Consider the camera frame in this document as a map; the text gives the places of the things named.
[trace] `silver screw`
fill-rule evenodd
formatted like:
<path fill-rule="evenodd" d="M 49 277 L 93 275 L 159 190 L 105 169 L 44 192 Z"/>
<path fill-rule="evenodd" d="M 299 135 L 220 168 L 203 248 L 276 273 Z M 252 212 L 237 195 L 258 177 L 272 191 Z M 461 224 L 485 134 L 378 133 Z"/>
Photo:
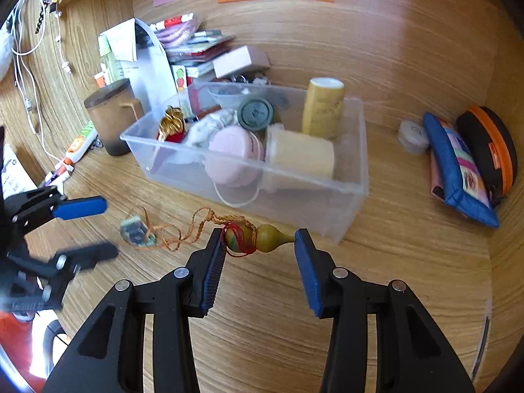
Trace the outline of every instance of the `silver screw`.
<path fill-rule="evenodd" d="M 189 275 L 189 270 L 186 267 L 179 267 L 177 270 L 174 271 L 174 274 L 175 278 L 183 279 Z"/>
<path fill-rule="evenodd" d="M 399 279 L 396 279 L 394 280 L 392 283 L 391 283 L 391 286 L 393 287 L 393 289 L 395 291 L 398 291 L 398 292 L 404 292 L 405 289 L 408 287 L 404 281 L 401 281 Z"/>
<path fill-rule="evenodd" d="M 57 260 L 57 269 L 58 269 L 58 270 L 62 270 L 62 269 L 64 269 L 64 265 L 65 265 L 65 262 L 66 262 L 66 261 L 67 261 L 67 257 L 66 257 L 64 254 L 62 254 L 62 255 L 58 258 L 58 260 Z"/>
<path fill-rule="evenodd" d="M 333 270 L 333 276 L 336 278 L 344 279 L 347 278 L 348 275 L 349 272 L 347 271 L 347 269 L 344 269 L 343 267 L 337 267 Z"/>
<path fill-rule="evenodd" d="M 51 285 L 46 285 L 45 288 L 44 288 L 44 291 L 42 293 L 42 299 L 44 301 L 44 303 L 47 303 L 49 301 L 49 299 L 51 298 L 51 291 L 53 290 L 53 288 L 51 287 Z"/>
<path fill-rule="evenodd" d="M 117 291 L 125 291 L 129 288 L 129 281 L 126 281 L 125 279 L 118 281 L 115 285 L 115 290 Z"/>

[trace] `red marker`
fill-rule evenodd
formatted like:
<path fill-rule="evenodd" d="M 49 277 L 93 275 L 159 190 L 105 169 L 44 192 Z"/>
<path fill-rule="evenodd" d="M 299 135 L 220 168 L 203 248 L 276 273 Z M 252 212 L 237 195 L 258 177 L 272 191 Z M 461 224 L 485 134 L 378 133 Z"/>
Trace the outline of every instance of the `red marker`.
<path fill-rule="evenodd" d="M 162 22 L 151 23 L 149 26 L 153 31 L 162 31 L 163 29 L 172 27 L 174 25 L 179 25 L 181 23 L 190 21 L 193 19 L 193 13 L 183 14 L 182 16 L 177 16 L 175 18 L 166 19 Z"/>

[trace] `yellow cylinder container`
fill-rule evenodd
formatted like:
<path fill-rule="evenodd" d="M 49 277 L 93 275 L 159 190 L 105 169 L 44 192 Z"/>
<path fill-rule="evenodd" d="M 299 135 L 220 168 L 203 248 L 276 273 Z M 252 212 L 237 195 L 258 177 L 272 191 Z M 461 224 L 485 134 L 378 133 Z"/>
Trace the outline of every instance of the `yellow cylinder container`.
<path fill-rule="evenodd" d="M 306 94 L 302 132 L 334 139 L 344 109 L 344 83 L 336 78 L 312 78 Z"/>

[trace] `mug handle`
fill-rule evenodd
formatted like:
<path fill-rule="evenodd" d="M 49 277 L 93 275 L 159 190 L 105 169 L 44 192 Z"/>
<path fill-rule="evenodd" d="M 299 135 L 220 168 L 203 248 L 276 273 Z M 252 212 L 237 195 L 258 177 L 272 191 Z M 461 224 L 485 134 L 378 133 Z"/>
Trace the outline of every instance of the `mug handle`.
<path fill-rule="evenodd" d="M 142 102 L 140 100 L 138 100 L 137 98 L 134 98 L 129 103 L 120 103 L 120 107 L 121 108 L 131 108 L 133 110 L 133 114 L 135 115 L 135 119 L 137 121 L 143 117 Z"/>

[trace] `pink box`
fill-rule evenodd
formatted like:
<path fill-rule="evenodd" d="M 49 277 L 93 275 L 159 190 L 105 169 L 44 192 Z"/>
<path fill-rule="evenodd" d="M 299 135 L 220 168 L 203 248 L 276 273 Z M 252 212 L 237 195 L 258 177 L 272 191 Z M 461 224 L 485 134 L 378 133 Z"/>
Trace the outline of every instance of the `pink box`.
<path fill-rule="evenodd" d="M 266 52 L 253 46 L 244 46 L 217 57 L 213 61 L 217 78 L 269 68 Z"/>

